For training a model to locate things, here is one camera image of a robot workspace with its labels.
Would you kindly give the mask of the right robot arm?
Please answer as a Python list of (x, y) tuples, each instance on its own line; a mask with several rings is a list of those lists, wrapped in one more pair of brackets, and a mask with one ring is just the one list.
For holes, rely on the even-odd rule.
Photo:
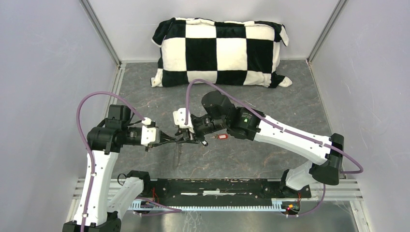
[(203, 116), (195, 116), (187, 108), (173, 112), (177, 135), (182, 135), (184, 141), (207, 146), (205, 135), (226, 130), (236, 139), (276, 145), (301, 155), (308, 161), (285, 170), (281, 177), (279, 191), (285, 197), (292, 197), (315, 182), (331, 186), (339, 184), (342, 135), (320, 136), (287, 126), (263, 112), (235, 106), (217, 90), (205, 94), (201, 103), (206, 111)]

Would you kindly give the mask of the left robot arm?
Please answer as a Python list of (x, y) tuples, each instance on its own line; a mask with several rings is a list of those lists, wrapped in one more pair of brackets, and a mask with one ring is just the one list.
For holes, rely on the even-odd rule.
[(85, 185), (73, 220), (63, 225), (64, 232), (118, 232), (122, 218), (137, 196), (151, 193), (149, 173), (130, 171), (120, 190), (108, 199), (113, 168), (124, 145), (149, 150), (176, 141), (149, 118), (141, 127), (134, 127), (132, 117), (127, 106), (111, 104), (108, 117), (87, 134), (92, 153), (88, 156)]

